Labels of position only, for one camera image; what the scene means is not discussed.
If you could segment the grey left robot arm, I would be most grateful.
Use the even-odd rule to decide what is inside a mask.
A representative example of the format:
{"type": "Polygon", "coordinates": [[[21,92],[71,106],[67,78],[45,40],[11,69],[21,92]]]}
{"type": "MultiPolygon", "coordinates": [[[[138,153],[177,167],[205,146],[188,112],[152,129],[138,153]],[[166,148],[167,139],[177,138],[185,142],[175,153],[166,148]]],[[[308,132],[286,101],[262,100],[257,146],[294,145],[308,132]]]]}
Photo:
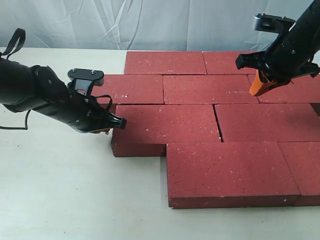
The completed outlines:
{"type": "Polygon", "coordinates": [[[68,125],[80,133],[100,133],[124,129],[126,119],[98,103],[94,86],[102,86],[101,70],[73,68],[61,81],[49,66],[28,67],[16,61],[0,61],[0,103],[13,113],[35,111],[68,125]]]}

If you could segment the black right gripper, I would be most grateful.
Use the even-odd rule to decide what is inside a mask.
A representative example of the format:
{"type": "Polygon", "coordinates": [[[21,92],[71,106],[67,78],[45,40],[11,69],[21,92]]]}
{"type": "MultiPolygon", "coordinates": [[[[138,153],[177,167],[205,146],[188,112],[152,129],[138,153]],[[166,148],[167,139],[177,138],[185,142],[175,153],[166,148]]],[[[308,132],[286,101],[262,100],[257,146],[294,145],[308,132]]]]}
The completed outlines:
{"type": "Polygon", "coordinates": [[[276,85],[320,73],[313,62],[320,50],[320,2],[312,1],[288,30],[278,34],[266,51],[241,53],[235,60],[238,70],[256,69],[249,93],[259,97],[276,85]]]}

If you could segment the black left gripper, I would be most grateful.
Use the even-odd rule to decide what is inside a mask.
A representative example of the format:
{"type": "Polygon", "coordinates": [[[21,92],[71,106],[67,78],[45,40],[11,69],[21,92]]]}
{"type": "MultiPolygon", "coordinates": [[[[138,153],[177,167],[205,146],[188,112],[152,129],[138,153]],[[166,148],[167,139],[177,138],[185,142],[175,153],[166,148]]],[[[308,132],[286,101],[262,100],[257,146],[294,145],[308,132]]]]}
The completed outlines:
{"type": "Polygon", "coordinates": [[[127,120],[103,108],[94,96],[69,89],[48,66],[31,67],[35,83],[35,106],[31,109],[81,133],[108,135],[110,129],[124,130],[127,120]]]}

